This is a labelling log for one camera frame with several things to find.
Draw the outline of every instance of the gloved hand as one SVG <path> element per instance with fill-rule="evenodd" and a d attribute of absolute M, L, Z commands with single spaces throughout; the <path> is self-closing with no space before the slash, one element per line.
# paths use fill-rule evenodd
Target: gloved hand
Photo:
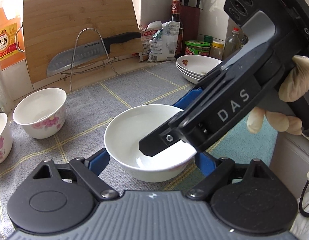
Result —
<path fill-rule="evenodd" d="M 294 56 L 292 59 L 296 67 L 291 70 L 279 89 L 279 98 L 284 102 L 294 102 L 309 90 L 309 58 Z M 301 134 L 302 122 L 294 116 L 265 111 L 255 107 L 248 117 L 248 130 L 258 133 L 261 130 L 264 116 L 269 124 L 279 132 L 288 132 L 294 135 Z"/>

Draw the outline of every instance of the plastic jug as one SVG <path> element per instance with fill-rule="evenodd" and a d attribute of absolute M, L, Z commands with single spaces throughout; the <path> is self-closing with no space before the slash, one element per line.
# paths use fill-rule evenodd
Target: plastic jug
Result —
<path fill-rule="evenodd" d="M 25 54 L 16 49 L 16 31 L 22 18 L 12 0 L 0 0 L 0 68 L 5 69 L 25 59 Z M 24 50 L 23 32 L 18 33 L 19 48 Z"/>

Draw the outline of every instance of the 料酒 label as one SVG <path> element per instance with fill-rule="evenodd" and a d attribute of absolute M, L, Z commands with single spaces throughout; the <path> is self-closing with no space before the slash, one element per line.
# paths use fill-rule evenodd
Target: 料酒 label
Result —
<path fill-rule="evenodd" d="M 0 61 L 19 52 L 16 49 L 16 31 L 16 23 L 0 30 Z"/>

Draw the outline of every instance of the white ceramic bowl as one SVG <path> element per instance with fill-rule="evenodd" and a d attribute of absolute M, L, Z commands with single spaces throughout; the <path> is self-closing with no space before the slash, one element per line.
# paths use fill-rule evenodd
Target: white ceramic bowl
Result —
<path fill-rule="evenodd" d="M 64 124 L 66 98 L 67 94 L 60 88 L 39 90 L 17 105 L 13 119 L 31 137 L 48 138 Z"/>
<path fill-rule="evenodd" d="M 0 163 L 2 163 L 10 153 L 12 141 L 8 116 L 5 113 L 0 113 Z"/>
<path fill-rule="evenodd" d="M 186 70 L 183 70 L 182 68 L 180 68 L 180 66 L 179 66 L 178 64 L 176 65 L 176 67 L 177 67 L 177 69 L 178 69 L 179 71 L 181 71 L 181 72 L 187 74 L 187 75 L 190 76 L 190 77 L 194 77 L 194 78 L 196 78 L 196 79 L 200 79 L 200 78 L 203 77 L 203 76 L 197 76 L 197 75 L 195 75 L 195 74 L 191 74 L 190 72 L 187 72 Z"/>
<path fill-rule="evenodd" d="M 196 84 L 199 81 L 199 78 L 194 78 L 192 76 L 189 76 L 188 74 L 184 73 L 183 71 L 181 71 L 181 68 L 178 68 L 178 70 L 180 71 L 181 75 L 188 81 L 190 81 L 193 84 Z"/>
<path fill-rule="evenodd" d="M 139 141 L 176 113 L 168 105 L 144 105 L 131 108 L 115 117 L 104 133 L 104 145 L 110 156 L 132 177 L 146 182 L 172 179 L 183 171 L 196 150 L 178 141 L 153 157 L 143 155 Z"/>
<path fill-rule="evenodd" d="M 179 67 L 191 74 L 204 76 L 222 61 L 201 55 L 184 55 L 176 60 Z"/>

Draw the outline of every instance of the gray ribbed plate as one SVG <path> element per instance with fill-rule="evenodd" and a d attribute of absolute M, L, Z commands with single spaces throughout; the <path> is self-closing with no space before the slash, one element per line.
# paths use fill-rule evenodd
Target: gray ribbed plate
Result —
<path fill-rule="evenodd" d="M 246 236 L 222 224 L 205 202 L 179 191 L 126 191 L 102 202 L 83 225 L 56 236 L 17 231 L 9 240 L 296 240 L 289 232 Z"/>

